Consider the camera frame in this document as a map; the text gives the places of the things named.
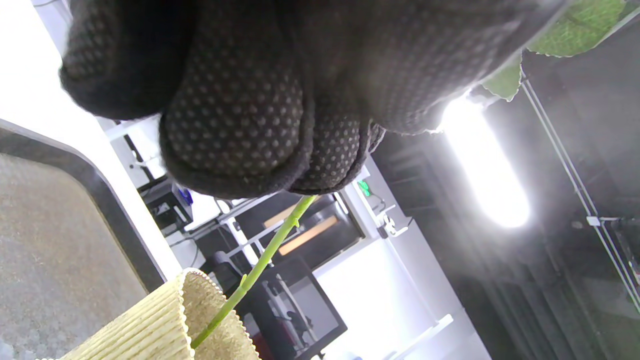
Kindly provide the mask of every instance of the glove finger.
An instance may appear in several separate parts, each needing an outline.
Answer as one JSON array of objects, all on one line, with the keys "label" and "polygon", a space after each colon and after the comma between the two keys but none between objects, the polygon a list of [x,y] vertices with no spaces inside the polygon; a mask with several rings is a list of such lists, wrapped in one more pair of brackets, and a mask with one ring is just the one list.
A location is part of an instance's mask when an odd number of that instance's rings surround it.
[{"label": "glove finger", "polygon": [[227,199],[288,188],[308,167],[314,119],[271,2],[201,0],[199,11],[184,80],[160,122],[167,170]]},{"label": "glove finger", "polygon": [[539,5],[537,0],[376,1],[355,83],[374,121],[403,134],[436,128],[434,117],[425,116],[430,106],[491,74],[557,13],[541,19]]},{"label": "glove finger", "polygon": [[80,107],[129,120],[161,111],[173,97],[196,19],[192,0],[75,0],[60,69]]},{"label": "glove finger", "polygon": [[336,192],[360,173],[369,153],[369,121],[347,91],[316,97],[314,148],[309,169],[291,186],[303,195]]}]

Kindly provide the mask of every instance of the cable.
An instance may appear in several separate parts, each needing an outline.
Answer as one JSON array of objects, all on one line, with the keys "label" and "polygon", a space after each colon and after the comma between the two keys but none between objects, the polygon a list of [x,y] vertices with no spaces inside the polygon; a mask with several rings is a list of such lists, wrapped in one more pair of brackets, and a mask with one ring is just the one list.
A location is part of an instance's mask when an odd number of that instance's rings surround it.
[{"label": "cable", "polygon": [[195,265],[196,260],[198,259],[198,254],[200,253],[200,250],[198,250],[198,247],[196,246],[196,254],[193,257],[193,260],[191,262],[191,265],[189,265],[190,268],[193,268],[193,265]]},{"label": "cable", "polygon": [[[184,238],[180,241],[176,241],[175,243],[169,245],[169,247],[174,247],[176,245],[180,245],[181,243],[184,243],[185,241],[189,241],[192,240],[193,243],[196,242],[196,240],[194,238]],[[196,245],[196,254],[195,256],[193,256],[193,260],[191,261],[191,265],[189,265],[190,268],[193,268],[193,265],[196,263],[196,260],[198,259],[198,254],[200,253],[200,249],[198,249],[198,245]]]},{"label": "cable", "polygon": [[57,1],[60,1],[60,0],[50,0],[50,1],[47,1],[46,3],[34,4],[33,7],[34,8],[41,8],[43,6],[51,5],[51,4],[53,4],[53,3],[57,2]]},{"label": "cable", "polygon": [[182,240],[176,241],[175,243],[169,245],[169,247],[174,247],[176,245],[180,245],[181,243],[184,243],[185,241],[189,241],[189,240],[193,240],[193,242],[196,242],[196,240],[194,238],[184,238]]},{"label": "cable", "polygon": [[370,194],[370,196],[375,197],[375,198],[376,198],[376,199],[378,199],[378,201],[379,201],[378,205],[375,205],[375,206],[371,209],[371,211],[376,211],[376,210],[380,207],[380,205],[382,205],[382,210],[384,210],[384,209],[387,207],[387,203],[385,202],[385,199],[382,199],[381,197],[379,197],[379,196],[377,196],[376,194],[374,194],[374,193],[371,191],[371,189],[369,190],[369,194]]}]

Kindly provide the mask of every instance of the black electronic device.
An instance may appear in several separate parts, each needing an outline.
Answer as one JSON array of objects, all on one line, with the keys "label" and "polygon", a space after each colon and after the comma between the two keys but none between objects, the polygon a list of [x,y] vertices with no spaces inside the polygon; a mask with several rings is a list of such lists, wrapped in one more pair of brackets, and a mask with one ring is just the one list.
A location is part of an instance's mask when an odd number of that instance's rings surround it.
[{"label": "black electronic device", "polygon": [[171,179],[165,179],[140,194],[164,236],[193,222],[191,194]]}]

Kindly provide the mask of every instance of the black glove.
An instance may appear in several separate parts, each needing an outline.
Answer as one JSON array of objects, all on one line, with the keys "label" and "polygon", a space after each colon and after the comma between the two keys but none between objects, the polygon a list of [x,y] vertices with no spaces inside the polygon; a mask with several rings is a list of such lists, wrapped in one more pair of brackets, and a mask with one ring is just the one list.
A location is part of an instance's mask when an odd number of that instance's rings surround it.
[{"label": "black glove", "polygon": [[96,115],[162,113],[166,168],[198,192],[328,193],[567,1],[74,0],[60,76]]}]

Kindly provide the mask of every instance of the green leaf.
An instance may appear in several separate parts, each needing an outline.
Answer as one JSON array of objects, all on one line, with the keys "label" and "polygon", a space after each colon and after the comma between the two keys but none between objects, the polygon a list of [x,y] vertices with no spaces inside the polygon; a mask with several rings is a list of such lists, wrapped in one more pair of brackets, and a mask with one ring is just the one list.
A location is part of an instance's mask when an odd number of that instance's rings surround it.
[{"label": "green leaf", "polygon": [[482,86],[493,95],[497,95],[507,101],[513,100],[520,88],[520,80],[522,80],[520,63],[522,63],[522,54],[519,54],[498,72],[493,73],[491,77],[485,79]]},{"label": "green leaf", "polygon": [[622,0],[578,0],[529,50],[558,57],[584,53],[600,43],[624,8]]}]

